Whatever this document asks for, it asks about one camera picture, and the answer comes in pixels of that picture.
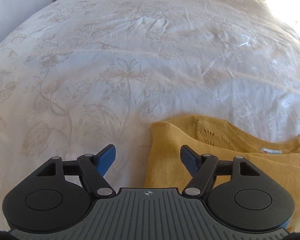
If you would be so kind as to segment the mustard yellow knit sweater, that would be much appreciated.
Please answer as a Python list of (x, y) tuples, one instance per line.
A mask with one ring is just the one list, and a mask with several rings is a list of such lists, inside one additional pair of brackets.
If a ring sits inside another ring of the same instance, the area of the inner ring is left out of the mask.
[(151, 125), (152, 147), (145, 187), (182, 190), (191, 176), (181, 162), (180, 149), (188, 145), (198, 154), (219, 160), (243, 156), (284, 187), (295, 209), (288, 231), (300, 232), (300, 135), (273, 143), (254, 137), (223, 119), (188, 115)]

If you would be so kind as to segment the white floral bedspread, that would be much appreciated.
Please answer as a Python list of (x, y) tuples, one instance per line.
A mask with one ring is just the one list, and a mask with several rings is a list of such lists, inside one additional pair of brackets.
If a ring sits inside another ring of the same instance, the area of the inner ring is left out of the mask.
[(4, 196), (47, 159), (116, 147), (112, 187), (145, 186), (154, 122), (223, 119), (300, 135), (300, 37), (262, 0), (58, 0), (0, 44)]

